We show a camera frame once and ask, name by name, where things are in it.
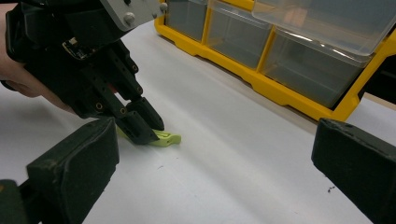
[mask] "yellow-green plastic piece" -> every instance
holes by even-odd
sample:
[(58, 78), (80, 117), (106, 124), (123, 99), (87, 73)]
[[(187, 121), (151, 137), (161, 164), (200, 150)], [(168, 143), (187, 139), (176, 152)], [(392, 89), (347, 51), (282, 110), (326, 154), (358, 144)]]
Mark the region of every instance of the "yellow-green plastic piece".
[(180, 134), (173, 134), (164, 131), (153, 130), (160, 140), (150, 142), (149, 144), (155, 147), (169, 147), (172, 144), (179, 144), (181, 142)]

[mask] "small dark spot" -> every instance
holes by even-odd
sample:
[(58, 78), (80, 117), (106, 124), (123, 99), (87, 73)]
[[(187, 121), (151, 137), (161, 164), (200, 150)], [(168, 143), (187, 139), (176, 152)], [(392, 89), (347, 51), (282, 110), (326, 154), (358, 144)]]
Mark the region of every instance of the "small dark spot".
[(327, 190), (327, 192), (328, 192), (328, 193), (331, 193), (331, 192), (332, 192), (332, 189), (335, 189), (335, 186), (332, 186), (331, 188), (329, 188), (329, 189)]

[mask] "green object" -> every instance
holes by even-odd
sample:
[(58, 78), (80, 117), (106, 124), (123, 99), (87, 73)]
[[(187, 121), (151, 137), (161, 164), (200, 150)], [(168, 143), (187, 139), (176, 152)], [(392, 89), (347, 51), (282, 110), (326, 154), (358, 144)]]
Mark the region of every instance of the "green object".
[[(157, 134), (157, 137), (159, 138), (159, 140), (149, 143), (152, 146), (169, 147), (170, 145), (179, 144), (181, 142), (180, 134), (173, 134), (173, 133), (168, 133), (165, 131), (158, 131), (158, 130), (154, 130), (154, 129), (152, 131), (154, 131), (154, 133)], [(117, 129), (117, 132), (121, 136), (128, 138), (128, 136), (126, 136), (126, 134), (120, 128)]]

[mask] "human hand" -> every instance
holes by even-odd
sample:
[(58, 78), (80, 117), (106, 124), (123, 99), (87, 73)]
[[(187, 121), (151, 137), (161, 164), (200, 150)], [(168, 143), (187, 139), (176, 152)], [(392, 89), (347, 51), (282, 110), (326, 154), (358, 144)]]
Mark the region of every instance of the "human hand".
[(53, 105), (73, 113), (73, 109), (64, 104), (58, 96), (44, 86), (38, 79), (23, 68), (22, 63), (10, 59), (6, 50), (6, 13), (15, 4), (1, 4), (0, 7), (0, 80), (9, 87), (27, 97), (43, 96)]

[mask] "screw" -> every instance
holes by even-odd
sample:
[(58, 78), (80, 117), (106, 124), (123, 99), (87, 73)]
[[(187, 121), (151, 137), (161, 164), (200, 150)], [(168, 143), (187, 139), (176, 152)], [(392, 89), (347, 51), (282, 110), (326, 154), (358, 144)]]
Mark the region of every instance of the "screw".
[(96, 103), (96, 109), (98, 110), (103, 109), (103, 105), (101, 103)]
[(160, 10), (161, 10), (162, 12), (165, 12), (166, 10), (168, 10), (168, 4), (166, 4), (166, 3), (161, 3), (161, 4), (160, 4)]
[(132, 13), (132, 12), (125, 13), (124, 20), (126, 23), (128, 23), (128, 25), (131, 25), (132, 23), (134, 23), (134, 13)]

